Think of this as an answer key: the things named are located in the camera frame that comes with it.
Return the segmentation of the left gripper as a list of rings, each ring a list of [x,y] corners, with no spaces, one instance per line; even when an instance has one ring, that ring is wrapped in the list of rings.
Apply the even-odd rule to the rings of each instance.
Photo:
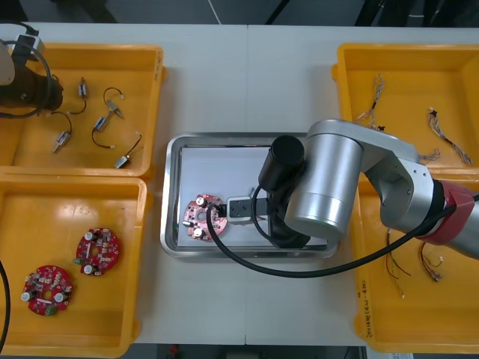
[[[47,92],[48,79],[32,71],[22,71],[15,75],[14,79],[14,100],[16,106],[36,108],[46,97],[48,100],[44,109],[55,111],[63,103],[63,90],[60,82],[52,76],[49,95]]]

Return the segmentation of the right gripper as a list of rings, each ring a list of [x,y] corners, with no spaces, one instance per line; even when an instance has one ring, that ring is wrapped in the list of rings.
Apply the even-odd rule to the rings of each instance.
[[[310,236],[301,234],[289,228],[285,222],[285,215],[290,196],[293,192],[292,188],[283,188],[267,194],[266,209],[268,212],[268,228],[267,234],[257,222],[257,196],[261,188],[254,190],[254,227],[263,238],[268,240],[276,248],[280,249],[301,249],[306,246],[310,240]],[[227,204],[216,204],[218,210],[227,210]],[[216,211],[216,217],[226,218],[226,212]]]

